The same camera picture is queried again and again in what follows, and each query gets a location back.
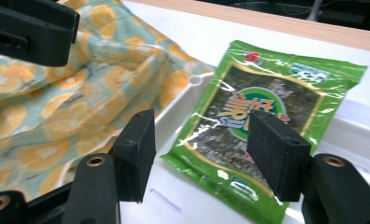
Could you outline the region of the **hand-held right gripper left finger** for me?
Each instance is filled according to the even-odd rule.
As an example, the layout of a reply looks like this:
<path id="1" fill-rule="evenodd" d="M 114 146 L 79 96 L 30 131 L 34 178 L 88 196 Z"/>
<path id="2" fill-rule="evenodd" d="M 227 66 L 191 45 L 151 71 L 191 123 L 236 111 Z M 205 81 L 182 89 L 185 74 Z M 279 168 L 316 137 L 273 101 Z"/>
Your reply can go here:
<path id="1" fill-rule="evenodd" d="M 107 153 L 77 167 L 61 224 L 121 224 L 121 202 L 141 203 L 154 158 L 154 111 L 132 116 Z"/>

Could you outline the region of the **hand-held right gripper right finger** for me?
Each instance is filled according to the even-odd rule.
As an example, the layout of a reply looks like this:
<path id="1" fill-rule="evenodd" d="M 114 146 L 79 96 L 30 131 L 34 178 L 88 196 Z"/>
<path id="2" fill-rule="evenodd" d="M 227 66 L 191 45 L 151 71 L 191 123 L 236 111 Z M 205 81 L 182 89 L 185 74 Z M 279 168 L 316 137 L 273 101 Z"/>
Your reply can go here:
<path id="1" fill-rule="evenodd" d="M 370 224 L 370 186 L 346 159 L 311 145 L 276 116 L 249 113 L 247 152 L 282 202 L 302 203 L 305 224 Z"/>

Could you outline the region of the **white plastic tray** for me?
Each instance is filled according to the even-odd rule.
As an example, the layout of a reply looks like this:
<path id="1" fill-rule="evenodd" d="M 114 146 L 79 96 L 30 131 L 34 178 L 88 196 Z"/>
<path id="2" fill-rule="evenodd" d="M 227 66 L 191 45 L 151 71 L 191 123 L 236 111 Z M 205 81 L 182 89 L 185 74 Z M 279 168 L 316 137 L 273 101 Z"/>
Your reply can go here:
<path id="1" fill-rule="evenodd" d="M 156 145 L 166 153 L 186 118 L 201 98 L 212 75 L 191 77 L 179 98 L 156 119 Z M 331 121 L 319 153 L 331 153 L 352 162 L 370 185 L 370 74 L 350 91 Z M 120 203 L 121 224 L 254 224 L 224 202 L 196 186 L 163 159 L 156 158 L 142 204 Z"/>

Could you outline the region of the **orange slice print cloth bag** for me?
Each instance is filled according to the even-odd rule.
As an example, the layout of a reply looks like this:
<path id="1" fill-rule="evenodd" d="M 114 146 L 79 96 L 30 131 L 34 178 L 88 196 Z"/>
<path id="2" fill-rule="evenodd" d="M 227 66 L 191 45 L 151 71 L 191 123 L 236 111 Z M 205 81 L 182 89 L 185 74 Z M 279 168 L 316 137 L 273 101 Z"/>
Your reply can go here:
<path id="1" fill-rule="evenodd" d="M 162 112 L 212 66 L 134 15 L 121 0 L 61 0 L 80 15 L 68 63 L 0 58 L 0 191 L 31 200 L 70 162 L 106 152 L 133 114 Z"/>

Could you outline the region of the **green seaweed snack packet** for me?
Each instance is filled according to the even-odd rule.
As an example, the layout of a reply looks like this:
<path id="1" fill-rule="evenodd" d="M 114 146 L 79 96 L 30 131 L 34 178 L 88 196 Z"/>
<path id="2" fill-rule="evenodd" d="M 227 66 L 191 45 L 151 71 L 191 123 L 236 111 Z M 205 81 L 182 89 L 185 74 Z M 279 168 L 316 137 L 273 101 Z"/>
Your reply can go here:
<path id="1" fill-rule="evenodd" d="M 248 220 L 281 224 L 287 206 L 246 151 L 250 111 L 277 116 L 316 148 L 366 69 L 236 40 L 163 159 Z"/>

